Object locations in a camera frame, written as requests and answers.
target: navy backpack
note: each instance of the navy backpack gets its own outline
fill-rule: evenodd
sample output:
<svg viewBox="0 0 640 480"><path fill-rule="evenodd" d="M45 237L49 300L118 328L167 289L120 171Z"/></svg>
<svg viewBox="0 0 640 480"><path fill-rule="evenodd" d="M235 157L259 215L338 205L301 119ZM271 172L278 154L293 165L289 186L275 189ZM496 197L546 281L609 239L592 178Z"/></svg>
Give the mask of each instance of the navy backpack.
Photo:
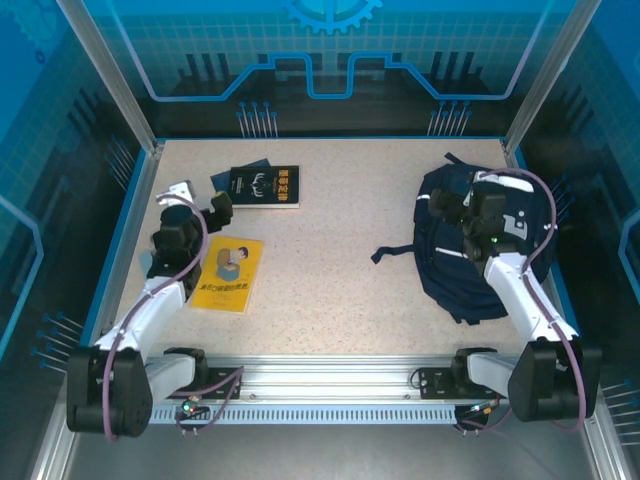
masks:
<svg viewBox="0 0 640 480"><path fill-rule="evenodd" d="M371 260L377 264L385 254L413 252L425 293L451 313L457 323L464 320L469 325L477 325L480 320L504 317L507 312L473 262L463 257L462 230L429 214L429 197L436 188L465 196L472 174L491 169L466 164L451 153L445 158L452 164L424 176L413 214L413 244L381 247ZM544 191L532 183L533 193L516 189L506 191L505 220L511 228L506 229L505 235L517 243L518 251L523 255L533 252L547 236L551 215ZM553 236L531 265L539 282L545 279L553 262L556 237Z"/></svg>

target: blue edge trim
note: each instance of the blue edge trim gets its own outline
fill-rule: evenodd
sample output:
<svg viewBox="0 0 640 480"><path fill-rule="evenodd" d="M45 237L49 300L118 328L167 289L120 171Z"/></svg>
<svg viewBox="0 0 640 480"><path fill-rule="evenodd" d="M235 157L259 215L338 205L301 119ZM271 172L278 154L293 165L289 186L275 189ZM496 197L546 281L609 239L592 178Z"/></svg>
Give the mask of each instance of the blue edge trim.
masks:
<svg viewBox="0 0 640 480"><path fill-rule="evenodd" d="M372 137L328 137L328 138L372 138ZM397 138L397 139L411 139L411 138L431 138L427 136L411 136L411 137L401 137L401 136L383 136L383 137L373 137L373 138ZM491 139L498 138L502 140L502 137L463 137L465 139L476 138L476 139ZM159 141L170 140L170 138L159 138ZM113 268L113 263L115 261L116 252L118 251L118 247L120 246L120 240L122 239L122 233L124 231L124 225L127 221L127 217L129 216L129 211L131 210L131 204L133 202L133 194L138 185L138 180L140 179L140 174L142 172L142 167L144 165L144 159L146 156L146 152L144 150L140 151L138 155L138 160L136 161L136 167L133 171L133 175L131 176L131 182L129 183L129 189L127 190L127 195L125 196L124 202L122 204L122 209L120 210L120 216L118 217L118 223L116 224L116 229L113 233L113 237L111 239L111 244L109 245L109 251L107 252L107 257L104 261L104 267L102 268L102 273L100 274L100 279L98 280L98 285L96 287L96 292L93 296L93 301L91 302L91 307L89 308L89 314L87 315L87 321L85 323L85 328L82 333L82 337L80 338L80 345L88 345L91 340L91 334L95 327L96 321L98 319L98 310L100 309L100 303L102 302L102 298L104 296L105 289L107 287L107 280L109 279L109 274ZM518 166L520 168L527 168L527 163L524 160L522 155L522 151L518 147L515 152L515 158L518 162ZM578 334L580 334L580 329L578 327L578 322L576 321L576 316L573 311L573 307L571 306L571 301L569 300L569 293L567 292L567 287L564 283L564 279L562 278L562 273L560 272L560 266L557 262L553 262L551 265L551 274L553 275L553 280L556 285L556 290L558 291L558 297L560 299L560 303L562 304L562 309L564 310L565 320L569 325L571 325Z"/></svg>
<svg viewBox="0 0 640 480"><path fill-rule="evenodd" d="M518 162L518 167L529 170L527 168L527 162L524 160L524 156L522 155L520 147L516 149L515 157L516 162ZM562 278L562 272L560 271L560 265L558 265L558 262L553 262L551 264L551 275L553 276L553 281L556 284L556 291L558 292L558 298L560 299L560 303L562 304L562 310L564 310L565 320L574 328L576 332L578 332L578 335L580 335L578 321L573 311L573 307L571 306L571 300L569 300L567 285L564 283L564 278Z"/></svg>
<svg viewBox="0 0 640 480"><path fill-rule="evenodd" d="M124 225L127 222L127 217L129 216L129 211L131 210L133 195L136 191L136 187L138 186L138 181L140 180L140 174L142 173L142 167L144 166L146 155L147 152L145 152L144 149L141 149L140 153L138 154L136 166L133 169L131 181L129 182L129 188L127 189L127 194L124 197L124 202L122 202L122 208L120 209L118 222L116 223L113 237L111 237L111 243L109 244L107 257L104 259L104 266L102 267L102 272L100 273L100 278L98 279L96 291L93 294L91 307L89 307L87 321L85 322L84 330L82 331L82 336L80 337L81 346L87 346L91 341L91 334L93 333L96 321L98 320L98 311L100 310L100 304L102 303L102 298L104 297L104 292L107 288L109 274L113 269L113 263L116 259L116 252L118 251L118 247L120 246L120 240L122 239L122 233L124 232Z"/></svg>

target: metal frame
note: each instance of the metal frame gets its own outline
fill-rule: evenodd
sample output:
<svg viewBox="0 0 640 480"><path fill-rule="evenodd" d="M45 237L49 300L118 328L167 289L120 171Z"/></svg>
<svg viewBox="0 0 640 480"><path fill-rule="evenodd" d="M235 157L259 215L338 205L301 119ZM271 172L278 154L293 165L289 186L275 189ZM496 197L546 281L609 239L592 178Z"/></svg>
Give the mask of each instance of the metal frame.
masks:
<svg viewBox="0 0 640 480"><path fill-rule="evenodd" d="M600 478L607 480L636 478L620 445L602 391L598 392L593 416L584 423L584 436L587 448L593 457L595 472Z"/></svg>
<svg viewBox="0 0 640 480"><path fill-rule="evenodd" d="M150 425L176 425L180 405L154 407ZM208 406L180 426L206 425L220 406ZM218 425L455 425L454 405L228 405Z"/></svg>
<svg viewBox="0 0 640 480"><path fill-rule="evenodd" d="M134 192L134 201L127 217L123 237L116 253L116 265L108 279L98 319L91 338L95 340L101 329L109 324L117 310L124 286L126 271L137 241L148 198L156 174L160 151L147 155L146 165ZM551 298L557 300L551 289ZM268 411L278 407L280 411L298 411L307 406L309 412L318 408L342 411L373 411L384 406L385 411L429 411L450 406L452 402L423 401L409 384L409 377L417 367L444 367L450 364L451 355L431 356L214 356L209 357L211 366L244 365L241 397L233 401L238 415L252 411ZM42 444L32 480L63 478L73 459L76 440L65 424L66 408L63 392L53 411L45 440ZM477 400L456 401L455 404L475 404ZM159 409L170 410L175 402L166 402ZM211 402L214 409L217 402ZM414 423L429 423L415 417ZM229 423L247 423L230 419ZM604 479L626 480L629 474L624 452L620 446L606 405L602 402L596 413L585 424L584 438L593 457L594 473Z"/></svg>
<svg viewBox="0 0 640 480"><path fill-rule="evenodd" d="M584 31L589 26L591 18L596 13L602 0L577 0L576 5L567 17L558 38L551 47L549 55L540 67L540 71L533 81L518 113L513 119L511 127L505 136L505 149L509 157L524 138L527 130L551 92L556 80L564 70L569 57L578 45Z"/></svg>
<svg viewBox="0 0 640 480"><path fill-rule="evenodd" d="M130 188L135 189L133 201L115 255L114 267L107 280L103 301L100 304L93 332L91 332L91 341L94 341L100 334L101 329L112 321L118 309L120 295L124 288L130 260L133 257L144 212L151 195L151 188L153 187L163 146L164 144L161 144L155 154L147 151L140 178L136 184L130 186ZM31 480L57 480L63 478L72 457L76 440L76 434L67 428L66 403L66 382L64 382L51 414L47 432L31 474Z"/></svg>
<svg viewBox="0 0 640 480"><path fill-rule="evenodd" d="M142 148L153 153L156 137L87 7L82 0L57 2L136 139Z"/></svg>

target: beige speckled table surface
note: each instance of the beige speckled table surface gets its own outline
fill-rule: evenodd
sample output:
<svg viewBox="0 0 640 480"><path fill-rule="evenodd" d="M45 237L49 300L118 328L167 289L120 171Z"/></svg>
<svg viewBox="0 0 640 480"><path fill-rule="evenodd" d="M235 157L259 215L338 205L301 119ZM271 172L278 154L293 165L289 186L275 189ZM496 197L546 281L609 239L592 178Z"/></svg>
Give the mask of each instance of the beige speckled table surface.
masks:
<svg viewBox="0 0 640 480"><path fill-rule="evenodd" d="M464 346L520 351L507 318L457 325L424 294L413 255L385 257L379 246L410 243L422 177L444 154L505 166L498 140L171 140L142 224L118 316L144 282L138 258L151 247L161 207L153 198L190 179L201 207L210 175L267 157L300 165L300 208L237 210L222 234L264 241L247 313L184 307L154 346L210 354L437 354Z"/></svg>

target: gear logo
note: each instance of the gear logo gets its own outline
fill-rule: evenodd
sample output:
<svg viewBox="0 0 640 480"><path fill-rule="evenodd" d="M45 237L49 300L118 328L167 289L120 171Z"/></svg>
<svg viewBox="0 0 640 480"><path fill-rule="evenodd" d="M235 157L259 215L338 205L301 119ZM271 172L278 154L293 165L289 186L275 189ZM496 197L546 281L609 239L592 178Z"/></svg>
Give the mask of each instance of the gear logo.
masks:
<svg viewBox="0 0 640 480"><path fill-rule="evenodd" d="M37 48L43 48L55 37L58 24L55 0L0 0L0 12L10 13Z"/></svg>
<svg viewBox="0 0 640 480"><path fill-rule="evenodd" d="M323 30L327 35L360 28L362 19L373 18L376 7L382 7L381 0L285 0L284 4L289 18L298 20L301 28L311 27L313 33Z"/></svg>

